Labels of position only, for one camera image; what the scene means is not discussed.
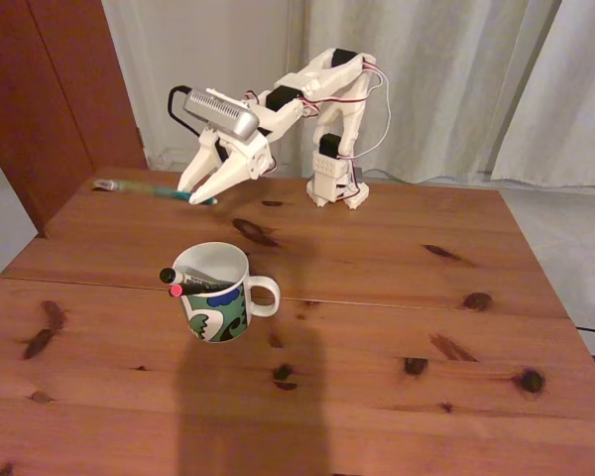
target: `wooden door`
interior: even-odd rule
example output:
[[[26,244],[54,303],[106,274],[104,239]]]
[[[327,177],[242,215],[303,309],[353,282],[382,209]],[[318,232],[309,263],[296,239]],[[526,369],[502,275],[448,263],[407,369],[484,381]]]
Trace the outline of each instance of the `wooden door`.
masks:
[[[103,166],[146,161],[101,2],[0,0],[0,167],[40,232]]]

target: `marker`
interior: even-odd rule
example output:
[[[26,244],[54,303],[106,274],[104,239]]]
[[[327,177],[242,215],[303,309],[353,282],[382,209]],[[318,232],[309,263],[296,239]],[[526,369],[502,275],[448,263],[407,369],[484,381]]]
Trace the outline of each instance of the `marker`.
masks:
[[[170,288],[170,296],[178,298],[180,296],[189,295],[204,295],[205,293],[218,293],[219,291],[228,290],[233,286],[226,285],[198,285],[193,283],[183,283],[182,285],[174,285]]]
[[[184,283],[192,283],[196,285],[226,285],[229,283],[216,280],[200,272],[195,273],[198,273],[201,276],[189,275],[188,273],[177,271],[173,268],[163,268],[159,273],[159,279],[166,285],[180,285]]]

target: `patterned mug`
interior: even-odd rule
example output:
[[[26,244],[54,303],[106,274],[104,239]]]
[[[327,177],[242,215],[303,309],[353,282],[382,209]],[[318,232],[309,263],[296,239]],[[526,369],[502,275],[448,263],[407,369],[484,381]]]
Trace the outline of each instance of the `patterned mug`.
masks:
[[[204,342],[220,343],[235,339],[251,324],[251,316],[268,317],[278,310],[280,288],[271,278],[249,276],[247,255],[229,243],[202,243],[183,251],[173,268],[194,275],[233,283],[216,293],[181,296],[187,315],[187,325]],[[274,303],[259,305],[251,301],[251,289],[259,286],[269,290]]]

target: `black marker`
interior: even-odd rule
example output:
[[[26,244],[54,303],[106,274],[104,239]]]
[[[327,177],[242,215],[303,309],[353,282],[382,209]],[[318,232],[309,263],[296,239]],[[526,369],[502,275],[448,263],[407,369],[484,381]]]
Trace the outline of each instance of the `black marker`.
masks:
[[[199,285],[196,283],[183,283],[182,285],[174,285],[170,288],[170,296],[178,298],[180,296],[189,295],[204,295],[205,293],[218,293],[219,291],[225,291],[231,288],[233,283],[227,283],[226,285]]]

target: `white wire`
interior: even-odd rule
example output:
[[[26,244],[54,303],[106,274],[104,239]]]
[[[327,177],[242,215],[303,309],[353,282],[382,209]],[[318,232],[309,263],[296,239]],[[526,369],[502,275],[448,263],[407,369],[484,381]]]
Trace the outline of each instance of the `white wire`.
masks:
[[[388,81],[388,77],[386,76],[386,74],[381,71],[380,69],[378,69],[376,66],[374,66],[375,69],[373,69],[372,66],[367,66],[371,71],[375,71],[377,74],[379,74],[379,76],[384,79],[386,81],[386,108],[388,109],[388,122],[386,123],[386,130],[384,131],[384,135],[381,136],[381,139],[379,140],[379,142],[377,144],[375,144],[373,147],[371,147],[370,149],[368,149],[367,151],[362,152],[361,154],[357,154],[356,156],[352,156],[352,157],[347,157],[347,156],[339,156],[340,159],[358,159],[362,156],[365,156],[366,154],[369,154],[371,152],[373,152],[375,149],[377,149],[379,146],[381,146],[381,143],[384,142],[384,139],[386,139],[386,136],[388,135],[388,131],[390,130],[390,120],[392,118],[392,111],[390,110],[390,82]]]
[[[384,83],[384,79],[383,76],[376,71],[375,69],[372,69],[371,66],[366,67],[363,72],[374,72],[377,74],[377,76],[379,77],[379,84],[375,84],[374,86],[372,86],[368,92],[366,93],[366,95],[364,97],[335,97],[335,96],[329,96],[329,97],[324,97],[322,99],[319,99],[318,101],[311,101],[310,99],[307,99],[307,101],[312,102],[314,104],[319,104],[320,102],[334,102],[334,101],[338,101],[341,103],[345,103],[345,104],[352,104],[351,102],[346,102],[346,101],[356,101],[356,102],[360,102],[360,101],[365,101],[368,99],[368,97],[370,96],[370,93],[373,92],[375,89],[378,89],[382,86],[382,84]]]

